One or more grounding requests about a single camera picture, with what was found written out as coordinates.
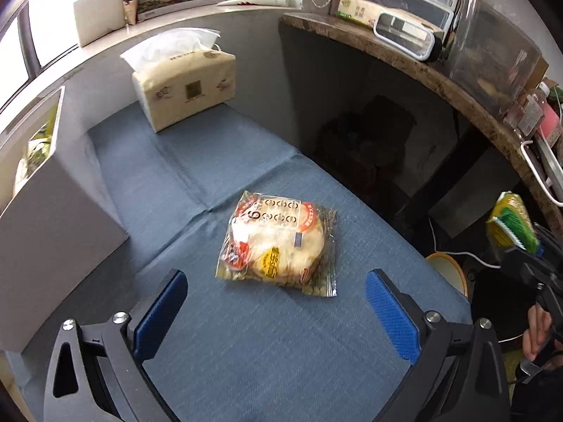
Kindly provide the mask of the person's right hand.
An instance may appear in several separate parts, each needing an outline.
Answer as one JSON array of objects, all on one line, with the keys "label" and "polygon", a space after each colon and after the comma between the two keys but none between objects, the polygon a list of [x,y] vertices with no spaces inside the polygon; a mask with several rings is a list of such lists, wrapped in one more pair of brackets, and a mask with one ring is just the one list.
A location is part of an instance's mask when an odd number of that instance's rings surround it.
[{"label": "person's right hand", "polygon": [[551,315],[539,304],[528,310],[529,327],[523,333],[523,353],[526,359],[535,361],[536,356],[551,336]]}]

